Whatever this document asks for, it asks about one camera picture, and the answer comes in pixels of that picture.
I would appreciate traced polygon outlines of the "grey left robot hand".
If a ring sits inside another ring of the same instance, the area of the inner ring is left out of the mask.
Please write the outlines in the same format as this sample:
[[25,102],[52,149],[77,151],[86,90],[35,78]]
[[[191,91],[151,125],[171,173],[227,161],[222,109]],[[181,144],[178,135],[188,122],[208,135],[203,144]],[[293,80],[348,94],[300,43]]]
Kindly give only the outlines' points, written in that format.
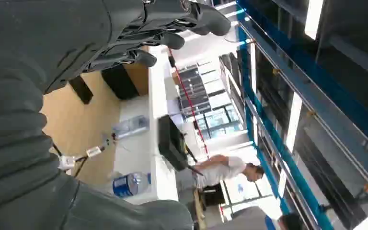
[[43,96],[85,70],[179,49],[179,33],[224,36],[227,17],[188,0],[0,0],[0,230],[191,230],[173,200],[133,205],[59,169]]

